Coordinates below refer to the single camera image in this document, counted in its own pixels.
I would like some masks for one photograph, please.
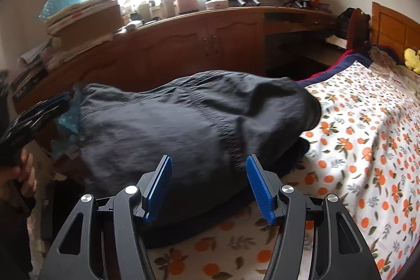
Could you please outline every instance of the wooden cabinet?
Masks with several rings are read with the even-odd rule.
[[[252,14],[207,21],[211,51],[218,56],[220,69],[264,75],[263,20],[261,14]]]
[[[263,17],[219,16],[148,33],[138,41],[147,68],[142,89],[222,69],[264,74]]]
[[[179,77],[213,69],[215,58],[209,52],[205,23],[192,21],[164,31],[145,35],[139,47],[147,66],[145,90]]]

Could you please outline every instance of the black cloth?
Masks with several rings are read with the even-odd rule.
[[[296,165],[296,161],[301,160],[308,150],[309,142],[303,138],[299,138],[269,171],[275,171],[279,177],[283,177],[292,170]],[[144,225],[139,223],[137,229],[138,231],[144,231],[142,237],[146,248],[163,248],[185,241],[190,237],[210,229],[221,221],[228,219],[234,213],[245,209],[254,200],[253,190],[250,185],[247,185],[226,202],[219,204],[208,212],[185,221],[161,227],[145,228]]]
[[[0,272],[5,279],[29,279],[32,271],[28,213],[0,200]]]
[[[355,10],[356,9],[354,8],[348,8],[337,18],[337,21],[335,22],[335,35],[338,38],[342,38],[343,40],[347,39],[347,32],[349,30],[350,19]]]
[[[248,186],[247,156],[255,153],[272,168],[321,116],[317,99],[290,79],[227,71],[195,74],[143,93],[88,85],[80,110],[87,192],[115,195],[154,171],[163,154],[172,157],[157,225],[226,202]]]

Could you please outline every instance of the black bag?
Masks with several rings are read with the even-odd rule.
[[[355,10],[356,9],[354,8],[348,8],[339,15],[337,21],[335,22],[335,35],[337,37],[342,38],[343,40],[347,39],[347,31],[349,30],[351,15]]]

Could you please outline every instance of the finger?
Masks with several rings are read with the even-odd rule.
[[[18,181],[20,183],[22,183],[25,179],[29,177],[33,166],[34,166],[34,156],[32,155],[32,153],[28,153],[28,159],[26,161],[26,164],[23,164],[22,170],[20,171],[20,175],[18,177]]]
[[[23,148],[22,151],[20,152],[20,161],[22,163],[22,165],[25,165],[27,163],[28,160],[28,150],[26,148]]]
[[[20,174],[20,167],[0,167],[0,186],[4,186],[8,181],[16,179]]]
[[[31,173],[29,174],[29,177],[22,184],[22,195],[24,195],[25,197],[32,196],[32,192],[30,190],[32,190],[34,186],[34,182],[35,182],[35,168],[33,167],[31,169]]]
[[[34,185],[32,186],[32,192],[35,193],[38,189],[38,180],[35,178]]]

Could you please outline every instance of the orange fruit pattern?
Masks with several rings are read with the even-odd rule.
[[[257,255],[258,262],[266,263],[271,259],[271,250],[264,249],[260,251]]]
[[[314,221],[306,221],[305,229],[312,230],[314,228]]]
[[[220,267],[217,264],[206,264],[203,267],[203,272],[205,275],[212,277],[220,273]]]
[[[201,240],[194,245],[196,251],[206,251],[209,248],[209,242],[206,240]]]
[[[325,183],[331,183],[332,181],[334,181],[334,177],[331,175],[325,176],[324,177],[324,182]]]
[[[306,185],[311,185],[311,184],[313,184],[314,182],[315,182],[315,178],[314,178],[314,176],[312,175],[312,173],[308,173],[307,175],[306,175],[306,177],[305,177],[305,184]]]
[[[233,221],[224,221],[223,223],[220,223],[219,227],[221,230],[229,231],[232,230],[235,226],[235,222]]]
[[[319,188],[318,189],[318,194],[321,195],[321,196],[326,195],[327,192],[328,192],[327,188]]]
[[[185,270],[185,264],[182,261],[174,261],[168,265],[167,270],[172,275],[180,275]]]
[[[365,217],[364,219],[362,219],[360,226],[362,228],[367,228],[369,226],[369,219],[367,217]]]

